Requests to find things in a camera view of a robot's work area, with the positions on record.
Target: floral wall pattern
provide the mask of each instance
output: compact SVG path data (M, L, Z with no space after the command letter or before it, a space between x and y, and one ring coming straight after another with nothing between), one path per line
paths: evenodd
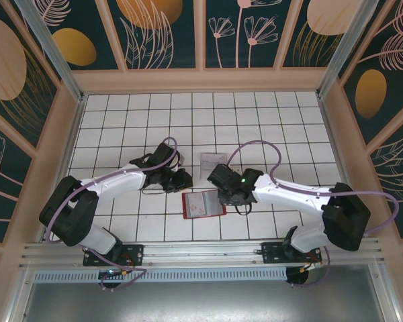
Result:
M304 0L283 67L326 67L361 0Z
M396 225L403 238L403 125L371 154L371 159L383 190L400 203Z
M0 5L0 115L37 146L56 87Z
M366 143L403 108L403 0L391 8L344 89Z
M0 243L5 237L31 161L0 131Z
M108 0L128 69L195 68L192 0Z
M206 68L272 67L289 1L207 0Z
M118 68L94 0L32 2L72 70Z

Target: dark green wall panel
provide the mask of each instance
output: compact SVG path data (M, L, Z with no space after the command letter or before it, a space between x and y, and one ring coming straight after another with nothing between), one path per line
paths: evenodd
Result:
M0 243L21 193L32 159L0 131Z
M403 20L395 18L401 15L400 4L403 1L394 4L379 29L382 31L373 37L344 85L366 143L403 108L403 32L398 31L403 30ZM397 26L393 21L401 22Z
M108 0L107 3L129 69L195 68L193 0L153 1L158 17L152 13L147 0L120 0L129 11L137 11L138 23L123 14L117 0ZM164 6L164 20L160 4ZM137 5L151 10L151 14L141 15Z
M256 2L266 5L257 6ZM253 1L249 8L242 8L239 25L240 7L237 1L207 0L206 67L236 68L236 52L238 66L241 68L272 67L289 5L290 1ZM238 26L240 31L237 48ZM249 45L251 38L257 41L254 46Z
M403 125L371 154L371 159L383 190L400 202L396 225L403 238Z

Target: grid tile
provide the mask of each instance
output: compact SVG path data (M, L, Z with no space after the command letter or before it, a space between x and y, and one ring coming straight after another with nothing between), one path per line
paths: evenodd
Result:
M214 93L214 107L216 109L234 108L233 93Z
M151 94L149 109L170 109L171 94Z
M255 107L254 93L235 93L234 104L236 105L236 107Z
M136 241L162 242L164 240L165 215L140 215Z
M89 95L86 111L105 111L109 95Z
M148 125L148 111L128 111L126 127L146 127Z
M171 111L170 126L191 126L192 111L190 109L176 109Z
M279 117L279 109L257 109L260 124L281 124L281 118Z
M193 219L194 240L216 240L220 237L219 217Z
M194 93L193 109L211 109L214 107L212 93Z
M294 92L276 92L276 100L279 107L298 107Z
M257 107L276 107L276 96L274 92L256 92L255 101Z
M184 219L182 215L166 215L166 241L179 242L192 240L192 236L192 219Z
M170 135L193 176L194 187L187 191L205 191L213 186L199 178L201 153L230 157L239 143L262 138L281 152L275 177L334 185L340 176L314 97L303 92L94 95L88 98L69 174L83 179L110 173L154 152ZM245 168L270 171L277 161L272 147L258 144L244 147L231 167L239 173ZM101 201L95 222L125 242L149 242L276 238L292 225L314 220L295 209L258 203L248 216L227 207L226 216L186 220L181 192L154 195L157 189L145 190L151 195L132 191Z
M128 109L149 109L149 94L131 94Z
M129 95L109 95L107 101L108 111L126 111L128 108Z
M104 111L85 112L82 118L81 129L98 128L103 125Z
M127 111L107 111L103 127L124 127Z
M315 92L297 92L296 96L300 107L318 106Z
M191 93L172 94L172 109L191 109Z
M221 216L222 239L248 239L248 222L246 216L231 213Z

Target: purple cable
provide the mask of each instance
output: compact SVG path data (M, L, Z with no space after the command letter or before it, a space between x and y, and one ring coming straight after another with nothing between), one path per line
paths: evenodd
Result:
M255 143L261 143L261 144L267 144L268 146L271 146L272 148L274 148L278 154L279 160L278 162L273 166L273 168L270 170L270 179L273 181L273 183L276 186L279 186L283 189L292 191L294 193L302 193L304 195L310 195L310 196L315 196L315 197L344 197L344 196L355 196L355 195L378 195L378 196L383 196L389 200L391 200L394 204L394 209L392 211L392 215L390 218L388 218L385 222L383 222L381 225L375 226L373 228L367 229L365 231L365 233L373 233L381 228L384 228L385 226L388 226L391 222L393 222L393 220L397 217L398 214L398 210L400 208L398 201L396 198L394 198L392 195L390 195L389 193L385 193L383 191L348 191L348 192L344 192L344 193L316 193L316 192L312 192L312 191L306 191L306 190L302 190L302 189L297 189L294 188L292 186L287 186L284 184L280 184L276 181L275 177L273 176L273 172L277 169L277 167L281 164L282 161L282 155L281 152L279 151L279 149L270 142L267 141L263 141L263 140L253 140L253 141L249 141L247 143L242 144L241 146L239 146L236 151L233 152L233 154L231 155L230 159L227 162L227 165L230 164L231 159L233 159L233 157L236 155L237 152L239 152L244 146L247 146L249 144L255 144Z
M95 250L92 250L90 248L88 248L88 250L93 253L94 255L96 255L100 260L103 260L105 263L121 268L122 270L132 270L132 271L137 271L137 272L141 272L138 276L136 276L135 278L133 278L132 280L128 281L128 282L122 282L121 285L111 288L110 291L113 292L114 290L121 290L127 286L130 286L131 284L133 284L134 282L136 282L139 278L141 278L142 276L144 276L146 274L146 268L135 268L132 266L123 266L123 265L119 265L116 264L114 262L111 262L110 260L104 258L102 255L100 255L99 253L97 253ZM107 278L107 275L103 276L103 278L100 280L100 285L102 287L103 290L106 289L106 287L104 286L103 282L104 280Z
M291 284L291 286L296 285L299 287L309 287L309 286L318 285L326 280L328 273L330 272L330 253L328 252L328 249L326 246L324 246L324 250L325 250L325 254L327 255L327 270L325 271L325 274L322 276L322 278L320 278L316 282L311 282L308 284Z
M156 166L151 166L151 167L149 167L149 168L143 168L143 169L136 169L136 168L135 168L135 169L128 169L128 170L119 170L119 171L117 171L117 172L113 172L113 173L107 174L107 175L105 175L105 176L102 176L102 177L98 178L97 180L94 180L93 182L90 182L90 183L88 183L88 184L86 184L86 185L84 185L84 186L81 186L80 188L78 188L78 189L76 189L75 191L73 191L73 192L61 203L61 205L58 207L58 209L55 211L54 215L52 216L52 218L51 218L51 220L50 220L50 222L49 222L49 224L48 224L48 227L46 228L46 236L45 236L45 237L46 237L46 240L47 240L48 242L50 242L50 243L59 243L59 242L61 241L61 240L52 241L52 240L50 239L51 228L52 228L52 226L54 225L54 222L56 221L56 218L60 215L61 211L64 209L64 207L66 207L66 205L69 203L69 201L70 201L74 196L76 196L78 193L80 193L81 191L85 190L86 188L89 188L90 186L93 186L94 184L98 184L98 183L100 183L100 182L102 182L102 181L104 181L104 180L106 180L106 179L113 178L113 177L118 176L118 175L120 175L120 174L129 173L129 172L151 171L151 170L158 169L158 168L160 168L160 167L162 167L162 166L165 166L167 163L169 163L170 161L172 161L173 158L175 157L176 153L177 153L177 141L176 141L175 138L172 138L171 136L169 136L169 137L165 138L165 139L163 140L163 142L166 142L167 140L172 140L173 143L175 144L175 146L174 146L174 148L173 148L173 153L172 153L172 155L171 155L167 160L165 160L164 162L162 162L162 163L160 163L160 164L158 164L158 165L156 165ZM135 278L133 278L133 279L130 280L129 282L125 282L125 284L124 284L124 283L121 283L121 285L119 285L119 286L117 286L117 287L111 289L111 292L113 292L113 290L115 290L115 289L122 289L122 288L124 288L124 287L130 286L131 284L133 284L134 282L136 282L136 280L138 280L139 278L141 278L142 276L144 276L144 275L146 274L146 269L145 269L145 268L133 268L133 267L130 267L130 266L119 265L119 264L113 263L113 262L109 261L108 259L104 258L102 255L100 255L99 253L97 253L95 250L91 250L91 249L88 249L88 250L89 250L91 253L93 253L95 256L97 256L100 260L103 260L105 263L107 263L107 264L109 264L109 265L111 265L111 266L115 266L115 267L121 268L121 269L123 269L123 270L128 270L128 269L130 269L130 270L133 270L133 271L141 272L138 276L136 276ZM101 287L102 287L103 289L105 289L105 287L104 287L104 285L103 285L103 281L104 281L104 280L105 280L105 277L103 277L103 278L101 279L101 281L100 281L100 285L101 285Z
M85 184L85 185L79 187L79 188L76 189L75 191L73 191L73 192L61 203L61 205L58 207L58 209L55 211L54 215L52 216L52 218L51 218L51 220L50 220L50 222L49 222L49 224L48 224L48 227L46 227L46 235L45 235L46 240L49 241L49 242L51 242L51 243L59 243L59 242L61 242L61 240L52 241L52 240L50 239L52 226L54 225L54 223L55 223L55 221L56 221L56 218L60 215L60 213L61 213L61 211L64 209L64 207L66 207L66 205L69 203L69 201L70 201L74 196L76 196L78 193L80 193L81 191L83 191L83 190L85 190L86 188L89 188L90 186L93 186L93 185L95 185L95 184L99 184L100 182L102 182L102 181L104 181L104 180L107 180L107 179L109 179L109 178L113 178L113 177L115 177L115 176L119 176L120 174L129 173L129 172L151 171L151 170L155 170L155 169L161 168L162 166L165 166L167 163L169 163L171 160L173 160L173 158L175 157L176 152L177 152L177 141L176 141L175 138L172 138L171 136L169 136L169 137L165 138L165 139L163 140L163 142L166 142L167 140L172 140L173 143L175 144L175 147L174 147L174 149L173 149L172 155L171 155L167 160L165 160L163 163L160 163L160 164L158 164L158 165L156 165L156 166L151 166L150 168L143 168L143 169L135 168L135 169L128 169L128 170L119 170L119 171L116 171L116 172L113 172L113 173L109 173L109 174L106 174L105 176L102 176L102 177L98 178L97 180L94 180L94 181L92 181L92 182L90 182L90 183L87 183L87 184Z

